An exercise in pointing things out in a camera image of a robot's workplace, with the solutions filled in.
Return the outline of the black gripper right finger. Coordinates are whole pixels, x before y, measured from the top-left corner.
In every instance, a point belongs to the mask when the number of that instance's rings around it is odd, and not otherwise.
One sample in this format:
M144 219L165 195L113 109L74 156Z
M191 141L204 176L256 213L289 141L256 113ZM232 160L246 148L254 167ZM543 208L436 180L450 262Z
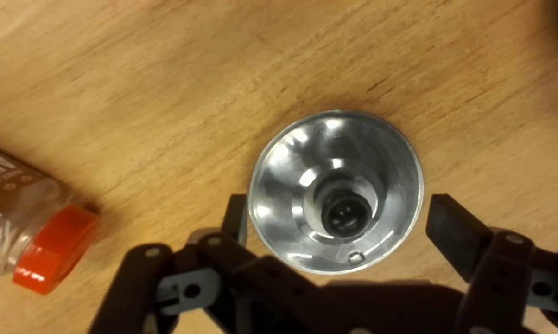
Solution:
M526 334L528 306L558 328L558 250L484 224L445 193L430 199L426 236L469 284L454 319L456 334Z

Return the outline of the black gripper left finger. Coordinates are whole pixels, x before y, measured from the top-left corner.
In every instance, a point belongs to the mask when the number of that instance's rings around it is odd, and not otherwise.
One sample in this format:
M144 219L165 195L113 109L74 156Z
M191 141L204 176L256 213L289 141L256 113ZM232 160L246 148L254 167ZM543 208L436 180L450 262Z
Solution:
M226 334L313 334L324 328L315 286L245 247L246 197L232 195L219 230L180 250L146 243L126 252L89 334L170 334L204 310Z

